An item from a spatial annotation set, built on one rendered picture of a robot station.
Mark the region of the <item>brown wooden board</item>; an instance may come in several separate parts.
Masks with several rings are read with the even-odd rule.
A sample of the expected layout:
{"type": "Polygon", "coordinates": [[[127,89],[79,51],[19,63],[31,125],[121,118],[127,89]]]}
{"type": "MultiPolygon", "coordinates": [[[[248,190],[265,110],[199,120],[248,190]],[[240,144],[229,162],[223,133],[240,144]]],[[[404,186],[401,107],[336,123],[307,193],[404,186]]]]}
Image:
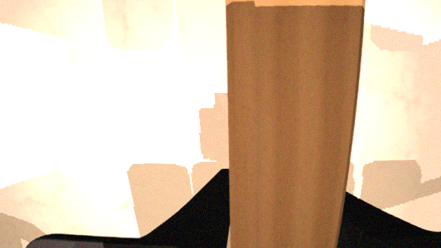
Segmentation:
{"type": "Polygon", "coordinates": [[[337,248],[366,0],[225,0],[231,248],[337,248]]]}

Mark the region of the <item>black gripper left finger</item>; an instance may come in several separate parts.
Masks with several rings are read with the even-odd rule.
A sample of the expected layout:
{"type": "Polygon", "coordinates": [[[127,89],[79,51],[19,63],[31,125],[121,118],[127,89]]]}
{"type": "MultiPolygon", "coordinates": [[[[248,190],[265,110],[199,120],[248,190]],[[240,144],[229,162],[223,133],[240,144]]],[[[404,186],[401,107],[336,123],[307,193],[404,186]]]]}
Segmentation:
{"type": "Polygon", "coordinates": [[[46,234],[25,248],[227,248],[229,169],[221,169],[180,210],[140,238],[46,234]]]}

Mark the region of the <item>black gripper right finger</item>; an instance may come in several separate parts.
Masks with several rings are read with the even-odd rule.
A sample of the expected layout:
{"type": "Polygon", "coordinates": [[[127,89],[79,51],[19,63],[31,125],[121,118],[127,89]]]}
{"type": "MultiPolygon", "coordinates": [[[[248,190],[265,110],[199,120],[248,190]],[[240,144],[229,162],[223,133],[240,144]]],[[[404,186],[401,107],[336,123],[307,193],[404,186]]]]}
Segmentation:
{"type": "Polygon", "coordinates": [[[441,248],[441,231],[415,226],[346,192],[337,248],[441,248]]]}

